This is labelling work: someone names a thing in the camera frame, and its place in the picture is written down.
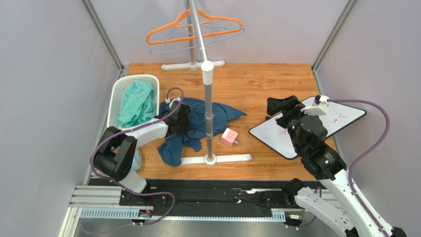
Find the dark blue t shirt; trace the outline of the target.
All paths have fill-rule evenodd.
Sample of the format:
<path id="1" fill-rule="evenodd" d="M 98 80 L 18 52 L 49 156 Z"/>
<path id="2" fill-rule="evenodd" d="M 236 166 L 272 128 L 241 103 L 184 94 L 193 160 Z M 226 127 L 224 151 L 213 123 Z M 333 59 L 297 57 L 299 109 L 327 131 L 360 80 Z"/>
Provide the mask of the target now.
<path id="1" fill-rule="evenodd" d="M 205 101 L 197 98 L 185 97 L 183 103 L 189 106 L 189 114 L 182 122 L 175 123 L 176 115 L 172 115 L 169 122 L 165 142 L 158 146 L 157 150 L 164 163 L 177 167 L 181 165 L 182 150 L 191 147 L 198 152 L 202 149 L 201 139 L 206 137 Z M 228 123 L 247 114 L 234 107 L 213 102 L 212 121 L 213 134 L 223 133 Z"/>

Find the light blue wire hanger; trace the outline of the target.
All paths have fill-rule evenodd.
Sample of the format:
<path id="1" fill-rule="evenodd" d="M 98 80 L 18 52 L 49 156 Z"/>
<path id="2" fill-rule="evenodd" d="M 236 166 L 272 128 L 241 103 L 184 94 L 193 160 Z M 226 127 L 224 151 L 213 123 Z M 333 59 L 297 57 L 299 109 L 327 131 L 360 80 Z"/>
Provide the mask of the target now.
<path id="1" fill-rule="evenodd" d="M 189 1 L 185 0 L 185 10 L 176 18 L 176 20 L 161 26 L 155 30 L 150 31 L 145 38 L 145 41 L 148 45 L 151 45 L 152 48 L 150 49 L 150 53 L 155 55 L 153 52 L 154 48 L 159 46 L 164 46 L 168 43 L 176 43 L 182 41 L 189 41 L 192 42 L 194 40 L 198 40 L 198 44 L 194 45 L 193 43 L 187 47 L 187 49 L 193 49 L 195 47 L 201 48 L 206 44 L 212 44 L 224 40 L 228 40 L 230 38 L 240 36 L 245 32 L 245 28 L 243 23 L 236 18 L 229 18 L 229 17 L 221 17 L 221 16 L 213 16 L 208 15 L 207 13 L 203 12 L 200 9 L 191 9 L 188 5 Z M 213 21 L 224 21 L 224 22 L 234 22 L 236 23 L 235 26 L 232 27 L 225 27 L 225 26 L 213 26 L 211 23 Z M 175 28 L 177 31 L 173 33 L 171 36 L 166 38 L 165 40 L 159 41 L 151 41 L 150 38 L 153 34 L 161 32 L 168 28 Z M 195 33 L 189 33 L 187 37 L 184 38 L 175 38 L 175 36 L 184 29 L 188 29 L 189 31 L 195 30 Z M 205 38 L 209 37 L 216 37 L 229 34 L 229 37 L 217 39 L 210 42 L 205 42 Z"/>

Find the teal t shirt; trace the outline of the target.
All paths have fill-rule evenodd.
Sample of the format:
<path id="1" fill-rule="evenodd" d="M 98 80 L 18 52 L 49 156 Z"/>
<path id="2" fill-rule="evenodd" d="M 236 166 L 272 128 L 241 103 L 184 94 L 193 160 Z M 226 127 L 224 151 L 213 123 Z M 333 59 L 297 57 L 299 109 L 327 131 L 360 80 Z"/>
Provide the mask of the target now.
<path id="1" fill-rule="evenodd" d="M 156 91 L 148 81 L 133 81 L 124 91 L 117 124 L 122 128 L 138 126 L 151 120 L 157 112 Z"/>

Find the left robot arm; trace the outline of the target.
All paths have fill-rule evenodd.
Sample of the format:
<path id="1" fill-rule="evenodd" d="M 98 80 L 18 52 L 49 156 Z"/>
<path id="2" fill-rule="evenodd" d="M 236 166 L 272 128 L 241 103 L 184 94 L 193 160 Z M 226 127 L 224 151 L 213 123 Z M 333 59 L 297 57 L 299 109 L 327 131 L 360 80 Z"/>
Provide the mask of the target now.
<path id="1" fill-rule="evenodd" d="M 137 127 L 121 130 L 108 127 L 90 159 L 93 171 L 99 170 L 110 180 L 133 194 L 140 194 L 147 182 L 132 168 L 139 148 L 154 140 L 191 130 L 190 108 L 182 100 L 173 100 L 163 117 L 157 117 Z"/>

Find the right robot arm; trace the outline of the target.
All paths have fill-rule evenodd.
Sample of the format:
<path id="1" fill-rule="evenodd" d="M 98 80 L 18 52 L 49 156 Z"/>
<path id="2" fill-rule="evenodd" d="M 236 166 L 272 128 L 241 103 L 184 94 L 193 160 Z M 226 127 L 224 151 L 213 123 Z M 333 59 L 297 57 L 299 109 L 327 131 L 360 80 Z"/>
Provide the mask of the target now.
<path id="1" fill-rule="evenodd" d="M 404 237 L 404 230 L 384 220 L 356 185 L 352 178 L 356 163 L 347 166 L 326 143 L 328 131 L 320 117 L 327 113 L 331 102 L 324 95 L 317 95 L 311 106 L 303 105 L 296 96 L 267 99 L 267 114 L 282 114 L 276 123 L 288 131 L 304 168 L 330 191 L 341 210 L 297 178 L 283 187 L 284 203 L 311 212 L 342 237 Z"/>

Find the white dry erase board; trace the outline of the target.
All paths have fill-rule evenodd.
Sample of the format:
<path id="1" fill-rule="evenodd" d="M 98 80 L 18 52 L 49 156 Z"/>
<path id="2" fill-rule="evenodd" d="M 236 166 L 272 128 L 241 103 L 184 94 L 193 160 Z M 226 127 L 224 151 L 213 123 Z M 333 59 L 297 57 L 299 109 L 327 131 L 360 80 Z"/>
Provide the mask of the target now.
<path id="1" fill-rule="evenodd" d="M 267 114 L 270 116 L 263 123 L 251 128 L 249 134 L 260 142 L 283 156 L 285 159 L 295 159 L 297 157 L 294 151 L 288 131 L 277 125 L 276 119 L 282 117 L 280 109 L 280 99 L 267 98 Z M 320 116 L 323 126 L 328 131 L 327 137 L 343 130 L 366 115 L 366 111 L 342 103 L 329 102 L 329 110 L 326 115 Z"/>

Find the pink power adapter cube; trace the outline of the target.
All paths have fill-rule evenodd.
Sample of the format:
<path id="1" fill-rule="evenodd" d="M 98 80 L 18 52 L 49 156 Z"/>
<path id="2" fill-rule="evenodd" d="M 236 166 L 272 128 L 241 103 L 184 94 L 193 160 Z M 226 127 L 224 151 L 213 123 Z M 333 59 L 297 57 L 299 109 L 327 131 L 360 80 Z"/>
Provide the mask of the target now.
<path id="1" fill-rule="evenodd" d="M 221 142 L 222 144 L 232 148 L 239 143 L 238 136 L 238 132 L 234 131 L 231 128 L 226 128 L 226 130 L 221 136 Z"/>

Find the silver clothes rack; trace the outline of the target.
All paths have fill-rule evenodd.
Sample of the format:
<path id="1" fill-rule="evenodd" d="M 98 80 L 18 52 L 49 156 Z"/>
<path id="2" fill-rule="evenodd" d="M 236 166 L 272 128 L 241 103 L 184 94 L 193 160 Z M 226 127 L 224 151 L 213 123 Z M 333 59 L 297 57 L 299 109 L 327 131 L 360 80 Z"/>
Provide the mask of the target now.
<path id="1" fill-rule="evenodd" d="M 197 9 L 196 3 L 194 0 L 189 0 L 188 5 L 191 9 Z M 197 45 L 198 40 L 189 42 L 191 44 Z M 200 68 L 202 70 L 202 79 L 205 90 L 205 118 L 206 118 L 206 145 L 207 153 L 203 157 L 190 157 L 190 158 L 181 158 L 181 164 L 205 164 L 209 167 L 214 166 L 217 163 L 233 163 L 233 162 L 248 162 L 252 160 L 250 154 L 242 155 L 226 155 L 226 156 L 217 156 L 213 153 L 213 129 L 212 121 L 214 114 L 212 112 L 212 83 L 213 83 L 213 70 L 215 67 L 222 67 L 225 65 L 224 60 L 219 61 L 210 61 L 207 56 L 206 45 L 201 48 L 190 49 L 190 59 L 191 62 L 188 64 L 173 64 L 173 65 L 162 65 L 162 69 L 165 71 L 174 71 L 182 69 L 190 69 L 192 71 Z"/>

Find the light blue headphones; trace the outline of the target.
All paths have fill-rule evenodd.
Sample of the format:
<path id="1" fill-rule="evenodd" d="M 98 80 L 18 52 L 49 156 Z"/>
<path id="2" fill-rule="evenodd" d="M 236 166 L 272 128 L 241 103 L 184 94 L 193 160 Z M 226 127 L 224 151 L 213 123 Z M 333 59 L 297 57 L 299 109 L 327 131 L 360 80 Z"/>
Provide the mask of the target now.
<path id="1" fill-rule="evenodd" d="M 142 166 L 142 155 L 139 149 L 136 149 L 132 160 L 132 169 L 138 171 Z"/>

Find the white perforated plastic basket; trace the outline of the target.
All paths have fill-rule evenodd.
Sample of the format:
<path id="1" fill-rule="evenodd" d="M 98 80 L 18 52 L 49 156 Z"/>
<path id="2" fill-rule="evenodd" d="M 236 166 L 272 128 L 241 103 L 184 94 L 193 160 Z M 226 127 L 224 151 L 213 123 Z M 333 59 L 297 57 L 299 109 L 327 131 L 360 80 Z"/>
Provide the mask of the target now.
<path id="1" fill-rule="evenodd" d="M 156 106 L 158 114 L 158 107 L 159 107 L 159 96 L 160 96 L 160 83 L 157 77 L 153 75 L 134 75 L 134 76 L 126 76 L 120 78 L 115 82 L 113 86 L 113 91 L 111 94 L 110 105 L 109 105 L 109 112 L 107 117 L 107 125 L 114 126 L 117 128 L 122 128 L 117 124 L 117 116 L 121 109 L 121 100 L 123 97 L 124 91 L 130 86 L 133 81 L 148 81 L 152 84 L 153 88 L 156 91 L 156 98 L 154 104 Z"/>

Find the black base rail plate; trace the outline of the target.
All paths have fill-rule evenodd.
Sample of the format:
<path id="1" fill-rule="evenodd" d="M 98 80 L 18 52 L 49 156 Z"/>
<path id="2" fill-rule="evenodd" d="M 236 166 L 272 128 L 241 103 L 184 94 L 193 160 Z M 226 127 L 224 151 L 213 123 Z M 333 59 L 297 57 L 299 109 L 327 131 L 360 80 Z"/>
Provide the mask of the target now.
<path id="1" fill-rule="evenodd" d="M 272 209 L 293 209 L 282 188 L 286 181 L 148 179 L 143 196 L 121 191 L 121 206 L 149 206 L 158 216 L 272 216 Z"/>

